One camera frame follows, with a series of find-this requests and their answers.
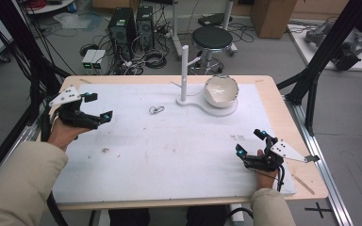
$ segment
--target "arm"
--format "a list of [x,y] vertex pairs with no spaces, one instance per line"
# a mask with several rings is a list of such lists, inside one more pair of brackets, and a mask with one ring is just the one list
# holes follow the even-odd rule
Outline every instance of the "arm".
[[48,143],[19,145],[0,167],[0,225],[39,224],[49,193],[67,163],[67,145],[86,131],[56,120]]
[[293,226],[295,221],[290,213],[284,197],[272,189],[277,171],[259,171],[257,177],[257,191],[252,196],[251,208],[254,213],[255,226]]

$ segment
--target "hand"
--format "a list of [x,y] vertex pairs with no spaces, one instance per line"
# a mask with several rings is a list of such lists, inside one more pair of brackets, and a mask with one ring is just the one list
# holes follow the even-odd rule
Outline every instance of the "hand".
[[51,136],[47,142],[66,152],[67,146],[75,140],[78,135],[88,131],[90,131],[90,129],[72,127],[64,124],[60,119],[56,119],[52,126]]
[[[262,150],[257,150],[257,156],[263,155]],[[264,170],[258,170],[256,173],[256,189],[260,188],[272,188],[272,185],[274,184],[274,179],[278,174],[278,170],[276,171],[264,171]]]

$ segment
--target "stool seat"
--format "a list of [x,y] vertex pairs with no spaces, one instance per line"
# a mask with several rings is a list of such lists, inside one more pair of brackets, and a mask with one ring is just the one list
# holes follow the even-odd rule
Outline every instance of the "stool seat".
[[193,31],[192,40],[205,49],[223,49],[231,44],[232,35],[216,26],[202,26]]

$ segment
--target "black computer tower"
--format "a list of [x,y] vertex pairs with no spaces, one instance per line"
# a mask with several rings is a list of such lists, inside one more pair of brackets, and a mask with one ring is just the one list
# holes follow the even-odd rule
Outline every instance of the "black computer tower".
[[115,8],[107,29],[115,56],[121,54],[124,60],[133,59],[138,43],[132,8]]
[[139,7],[137,12],[137,30],[140,36],[140,49],[155,48],[154,20],[152,7]]

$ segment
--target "stool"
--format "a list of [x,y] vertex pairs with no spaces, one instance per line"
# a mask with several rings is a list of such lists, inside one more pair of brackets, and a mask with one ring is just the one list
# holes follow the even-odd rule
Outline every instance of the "stool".
[[223,65],[218,59],[212,57],[212,54],[228,50],[232,40],[232,35],[228,31],[216,26],[203,26],[194,30],[192,44],[202,50],[200,54],[203,52],[206,55],[196,62],[194,67],[190,68],[192,73],[221,75]]

